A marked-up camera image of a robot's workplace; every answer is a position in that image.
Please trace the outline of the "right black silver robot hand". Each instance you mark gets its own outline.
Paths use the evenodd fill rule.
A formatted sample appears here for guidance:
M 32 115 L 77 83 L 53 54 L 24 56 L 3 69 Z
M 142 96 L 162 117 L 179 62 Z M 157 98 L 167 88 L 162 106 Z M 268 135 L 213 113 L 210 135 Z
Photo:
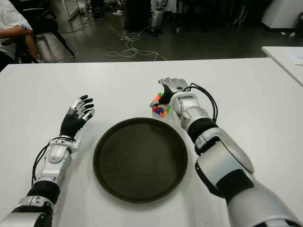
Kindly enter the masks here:
M 176 78 L 165 78 L 159 79 L 158 81 L 162 84 L 164 88 L 164 93 L 161 98 L 157 101 L 152 101 L 150 104 L 151 108 L 157 107 L 159 105 L 168 104 L 171 98 L 177 93 L 181 92 L 184 88 L 188 87 L 187 82 L 184 79 Z

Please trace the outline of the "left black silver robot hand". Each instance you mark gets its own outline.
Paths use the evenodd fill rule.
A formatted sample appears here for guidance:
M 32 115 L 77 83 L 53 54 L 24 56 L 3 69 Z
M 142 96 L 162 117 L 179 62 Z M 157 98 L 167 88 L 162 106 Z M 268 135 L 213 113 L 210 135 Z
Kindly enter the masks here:
M 93 98 L 88 95 L 78 98 L 68 109 L 60 128 L 59 136 L 74 139 L 79 130 L 95 113 Z

